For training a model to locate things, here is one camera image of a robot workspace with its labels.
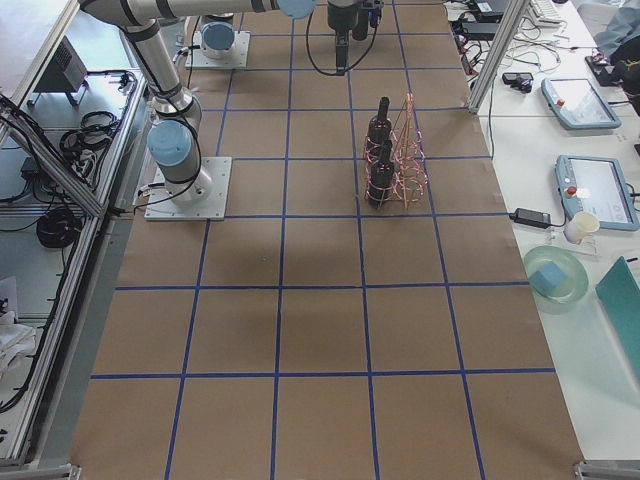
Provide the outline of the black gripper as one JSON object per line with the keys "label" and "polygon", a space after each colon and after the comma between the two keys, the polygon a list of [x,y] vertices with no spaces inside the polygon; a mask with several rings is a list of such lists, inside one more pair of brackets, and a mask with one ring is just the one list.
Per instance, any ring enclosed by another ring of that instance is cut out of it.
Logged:
{"label": "black gripper", "polygon": [[334,31],[336,75],[344,75],[348,67],[349,35],[356,26],[358,2],[352,0],[329,0],[327,23]]}

